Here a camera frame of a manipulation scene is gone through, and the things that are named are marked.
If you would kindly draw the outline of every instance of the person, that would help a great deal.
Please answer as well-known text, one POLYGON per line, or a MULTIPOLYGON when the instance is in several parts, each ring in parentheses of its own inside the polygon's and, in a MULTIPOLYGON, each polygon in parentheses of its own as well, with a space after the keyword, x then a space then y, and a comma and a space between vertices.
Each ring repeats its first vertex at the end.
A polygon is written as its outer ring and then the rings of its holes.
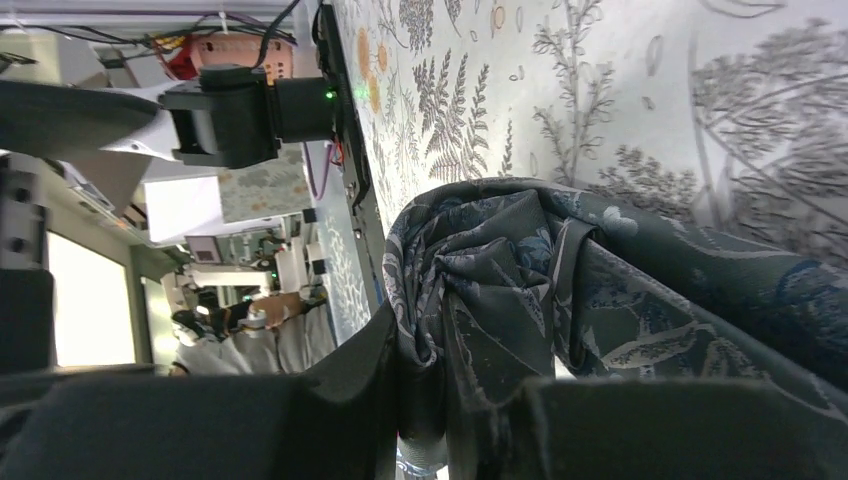
POLYGON ((306 370, 335 349, 326 300, 304 302, 297 293, 246 301, 200 315, 174 313, 180 339, 169 375, 262 375, 306 370), (264 312, 264 330, 239 320, 264 312))

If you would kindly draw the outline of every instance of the garment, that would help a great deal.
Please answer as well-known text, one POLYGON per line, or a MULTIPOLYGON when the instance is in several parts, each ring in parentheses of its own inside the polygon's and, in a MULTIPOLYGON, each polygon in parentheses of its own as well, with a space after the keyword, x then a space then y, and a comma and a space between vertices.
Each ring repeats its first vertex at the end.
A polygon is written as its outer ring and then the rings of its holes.
POLYGON ((334 349, 327 307, 322 305, 255 336, 240 332, 219 340, 209 334, 193 346, 180 344, 174 364, 190 375, 297 373, 334 349))
POLYGON ((848 471, 838 447, 848 445, 848 271, 504 178, 413 199, 389 232, 383 273, 400 395, 419 424, 440 414, 426 394, 441 391, 441 377, 427 373, 443 368, 453 319, 539 375, 561 361, 578 377, 760 380, 797 408, 829 478, 848 471))

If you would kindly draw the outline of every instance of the crumpled fabric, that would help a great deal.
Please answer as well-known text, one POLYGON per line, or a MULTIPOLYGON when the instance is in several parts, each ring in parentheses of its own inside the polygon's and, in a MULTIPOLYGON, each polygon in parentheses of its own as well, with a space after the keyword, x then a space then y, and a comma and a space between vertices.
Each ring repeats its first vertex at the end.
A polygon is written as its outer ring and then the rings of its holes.
MULTIPOLYGON (((402 371, 417 379, 402 390, 438 368, 443 308, 456 308, 540 375, 557 357, 578 377, 758 379, 803 407, 823 448, 848 445, 848 272, 819 261, 506 178, 416 197, 383 274, 402 371)), ((442 418, 421 397, 404 409, 442 418)), ((845 468, 837 456, 825 461, 845 468)))

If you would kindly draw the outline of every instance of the dark fabric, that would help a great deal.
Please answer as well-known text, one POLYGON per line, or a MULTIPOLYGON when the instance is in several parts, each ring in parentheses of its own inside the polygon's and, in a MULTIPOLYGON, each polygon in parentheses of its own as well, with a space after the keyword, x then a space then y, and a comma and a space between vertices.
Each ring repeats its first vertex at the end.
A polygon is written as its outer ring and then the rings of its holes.
MULTIPOLYGON (((805 407, 818 447, 848 445, 840 269, 506 178, 416 197, 389 232, 383 273, 410 372, 401 389, 438 368, 442 309, 455 308, 538 374, 552 375, 556 356, 577 376, 757 379, 805 407)), ((438 418, 429 399, 410 401, 438 418)), ((848 471, 844 455, 826 461, 848 471)))

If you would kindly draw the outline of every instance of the purple cable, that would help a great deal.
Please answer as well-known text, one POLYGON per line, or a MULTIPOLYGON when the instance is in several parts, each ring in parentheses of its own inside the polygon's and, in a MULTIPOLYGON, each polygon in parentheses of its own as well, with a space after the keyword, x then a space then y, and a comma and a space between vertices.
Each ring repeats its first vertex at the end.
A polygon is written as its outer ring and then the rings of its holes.
POLYGON ((309 147, 303 144, 303 154, 306 156, 306 172, 309 174, 309 188, 312 190, 312 196, 315 200, 324 198, 324 192, 327 191, 327 179, 330 177, 330 155, 335 150, 335 145, 327 145, 326 162, 324 163, 324 180, 321 182, 321 192, 315 187, 315 174, 312 173, 312 157, 309 155, 309 147))

